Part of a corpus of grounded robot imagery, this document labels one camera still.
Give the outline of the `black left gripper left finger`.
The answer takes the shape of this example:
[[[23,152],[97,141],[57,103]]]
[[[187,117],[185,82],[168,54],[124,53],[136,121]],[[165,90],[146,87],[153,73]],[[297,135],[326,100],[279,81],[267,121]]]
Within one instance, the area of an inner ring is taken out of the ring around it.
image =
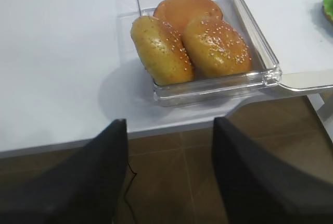
[[[114,120],[59,165],[1,192],[1,223],[112,223],[127,162],[126,121]]]

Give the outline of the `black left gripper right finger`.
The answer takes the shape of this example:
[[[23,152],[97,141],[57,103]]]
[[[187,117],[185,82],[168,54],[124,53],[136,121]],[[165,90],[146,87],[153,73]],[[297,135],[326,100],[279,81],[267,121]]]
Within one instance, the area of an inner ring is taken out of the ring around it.
[[[332,184],[272,155],[225,117],[213,122],[212,164],[229,223],[332,223]]]

